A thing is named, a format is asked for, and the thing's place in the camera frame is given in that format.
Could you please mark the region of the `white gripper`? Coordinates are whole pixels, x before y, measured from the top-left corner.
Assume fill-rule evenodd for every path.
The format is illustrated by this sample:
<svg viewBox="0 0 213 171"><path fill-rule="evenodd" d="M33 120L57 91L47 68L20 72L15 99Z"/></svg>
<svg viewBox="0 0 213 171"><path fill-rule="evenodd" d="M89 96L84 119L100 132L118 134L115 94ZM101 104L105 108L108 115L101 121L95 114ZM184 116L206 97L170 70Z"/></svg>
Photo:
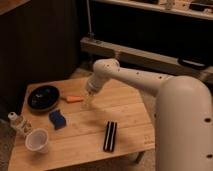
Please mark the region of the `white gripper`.
<svg viewBox="0 0 213 171"><path fill-rule="evenodd" d="M97 75L91 75L86 82L85 89L90 96L94 96L103 88L106 80Z"/></svg>

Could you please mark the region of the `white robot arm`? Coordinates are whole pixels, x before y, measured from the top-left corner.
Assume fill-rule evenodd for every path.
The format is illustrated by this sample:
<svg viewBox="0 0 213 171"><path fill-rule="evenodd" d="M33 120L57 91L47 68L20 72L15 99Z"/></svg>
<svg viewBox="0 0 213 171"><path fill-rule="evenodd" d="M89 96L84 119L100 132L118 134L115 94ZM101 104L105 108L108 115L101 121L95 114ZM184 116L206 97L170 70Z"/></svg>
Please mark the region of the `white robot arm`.
<svg viewBox="0 0 213 171"><path fill-rule="evenodd" d="M155 171L213 171L213 102L202 81L123 68L111 58L93 64L86 91L97 94L111 79L156 97Z"/></svg>

